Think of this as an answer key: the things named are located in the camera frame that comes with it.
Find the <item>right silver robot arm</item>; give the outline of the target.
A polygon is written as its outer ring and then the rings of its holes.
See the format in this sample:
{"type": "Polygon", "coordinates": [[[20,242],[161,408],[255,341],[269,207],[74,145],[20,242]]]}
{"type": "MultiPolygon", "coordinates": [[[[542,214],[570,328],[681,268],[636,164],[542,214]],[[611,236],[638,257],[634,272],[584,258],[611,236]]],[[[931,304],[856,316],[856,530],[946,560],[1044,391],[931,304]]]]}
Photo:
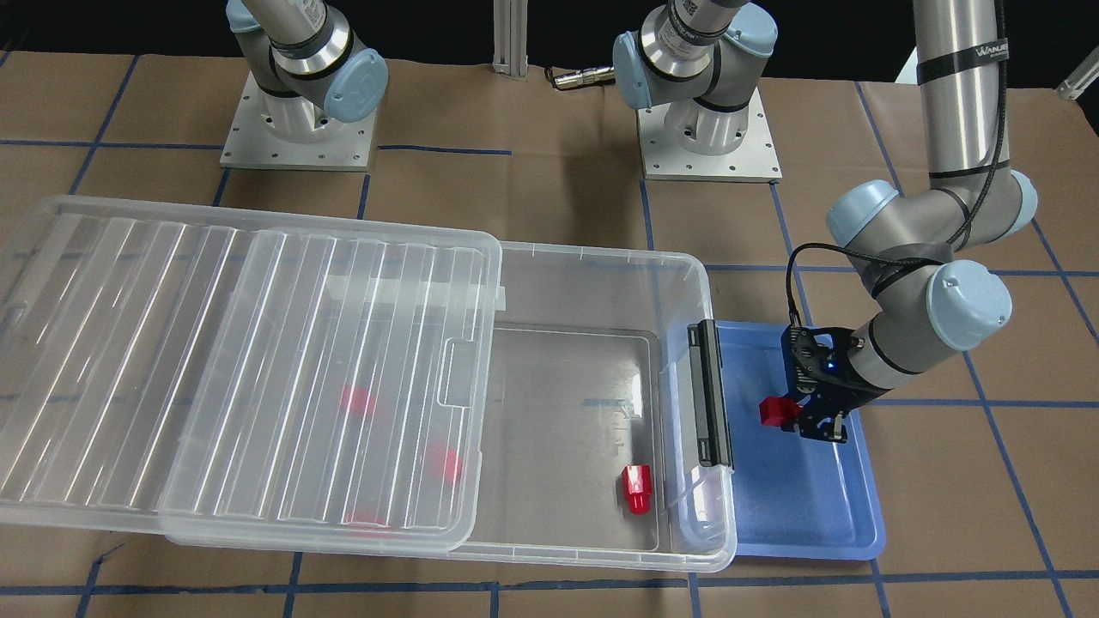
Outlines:
{"type": "Polygon", "coordinates": [[[276,99],[301,99],[353,123],[377,110],[389,70],[347,16],[325,1],[227,1],[227,25],[252,79],[276,99]]]}

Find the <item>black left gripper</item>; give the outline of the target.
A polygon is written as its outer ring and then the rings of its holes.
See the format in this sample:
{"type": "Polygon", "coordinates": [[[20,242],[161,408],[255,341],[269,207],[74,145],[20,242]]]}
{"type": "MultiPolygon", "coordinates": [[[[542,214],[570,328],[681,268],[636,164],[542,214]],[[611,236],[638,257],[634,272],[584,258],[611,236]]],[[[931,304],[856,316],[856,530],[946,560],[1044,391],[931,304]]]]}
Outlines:
{"type": "Polygon", "coordinates": [[[848,442],[850,413],[862,404],[882,396],[882,388],[856,372],[850,353],[863,347],[854,331],[841,327],[786,327],[780,349],[786,371],[786,394],[802,408],[797,417],[799,435],[819,438],[828,430],[829,442],[848,442]]]}

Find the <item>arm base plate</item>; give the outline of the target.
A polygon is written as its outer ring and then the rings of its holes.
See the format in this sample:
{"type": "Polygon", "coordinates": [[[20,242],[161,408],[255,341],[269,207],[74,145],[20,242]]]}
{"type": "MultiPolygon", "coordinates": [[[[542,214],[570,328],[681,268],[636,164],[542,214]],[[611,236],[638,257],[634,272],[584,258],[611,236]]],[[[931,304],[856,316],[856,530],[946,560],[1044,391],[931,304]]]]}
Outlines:
{"type": "Polygon", "coordinates": [[[645,179],[771,183],[784,177],[759,90],[734,112],[692,100],[636,113],[645,179]]]}
{"type": "Polygon", "coordinates": [[[303,98],[265,93],[249,74],[220,165],[248,172],[369,172],[379,112],[343,123],[303,98]]]}

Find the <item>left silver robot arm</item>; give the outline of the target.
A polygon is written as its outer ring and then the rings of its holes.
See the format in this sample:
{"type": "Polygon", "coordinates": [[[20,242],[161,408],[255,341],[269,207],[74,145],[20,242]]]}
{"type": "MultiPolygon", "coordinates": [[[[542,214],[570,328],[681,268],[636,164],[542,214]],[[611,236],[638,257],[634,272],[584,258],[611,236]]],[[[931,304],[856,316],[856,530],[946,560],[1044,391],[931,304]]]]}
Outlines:
{"type": "MultiPolygon", "coordinates": [[[[780,339],[786,391],[759,402],[761,423],[804,439],[847,441],[847,418],[1009,321],[1004,282],[957,253],[1028,227],[1039,197],[1014,172],[1006,133],[1004,3],[915,1],[917,82],[929,188],[872,180],[829,208],[831,243],[878,305],[856,330],[809,328],[786,279],[780,339]]],[[[629,108],[668,104],[741,118],[773,54],[777,27],[750,1],[667,1],[617,36],[612,68],[629,108]]]]}

